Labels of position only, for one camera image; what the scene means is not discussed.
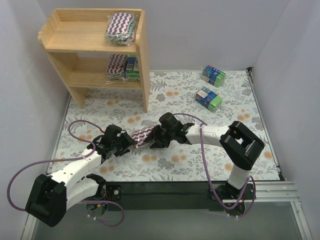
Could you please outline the pink wavy sponge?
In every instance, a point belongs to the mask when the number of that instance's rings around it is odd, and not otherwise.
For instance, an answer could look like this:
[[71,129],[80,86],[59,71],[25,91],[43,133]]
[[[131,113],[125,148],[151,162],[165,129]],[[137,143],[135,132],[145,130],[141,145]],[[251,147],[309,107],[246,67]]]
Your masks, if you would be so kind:
[[109,19],[104,39],[120,46],[131,45],[136,37],[136,18],[128,12],[116,12]]
[[151,138],[148,138],[153,128],[154,126],[146,127],[131,134],[131,138],[136,141],[135,148],[137,150],[147,148],[154,143]]
[[127,54],[111,54],[105,70],[105,83],[113,84],[115,81],[126,81],[126,63],[129,56]]

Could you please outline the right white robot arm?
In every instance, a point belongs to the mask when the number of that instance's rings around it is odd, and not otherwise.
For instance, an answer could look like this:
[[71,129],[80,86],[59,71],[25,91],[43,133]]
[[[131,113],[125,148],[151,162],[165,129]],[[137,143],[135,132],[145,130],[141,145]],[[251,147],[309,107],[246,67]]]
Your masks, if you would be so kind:
[[151,129],[142,143],[151,143],[152,149],[169,147],[172,141],[188,145],[211,145],[221,147],[233,163],[231,173],[224,185],[213,190],[220,199],[242,198],[249,175],[265,147],[264,142],[242,122],[229,126],[210,126],[205,123],[181,123],[175,115],[167,112],[159,119],[160,124]]

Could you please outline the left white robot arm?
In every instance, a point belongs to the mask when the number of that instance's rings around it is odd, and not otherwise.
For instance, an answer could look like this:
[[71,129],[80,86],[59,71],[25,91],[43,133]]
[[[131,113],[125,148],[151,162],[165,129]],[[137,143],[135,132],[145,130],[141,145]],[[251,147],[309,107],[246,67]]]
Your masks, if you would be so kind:
[[112,156],[130,152],[137,142],[122,128],[109,125],[102,135],[89,141],[78,160],[50,174],[39,175],[32,186],[25,210],[47,224],[56,226],[72,206],[85,202],[91,211],[119,205],[123,188],[92,170]]

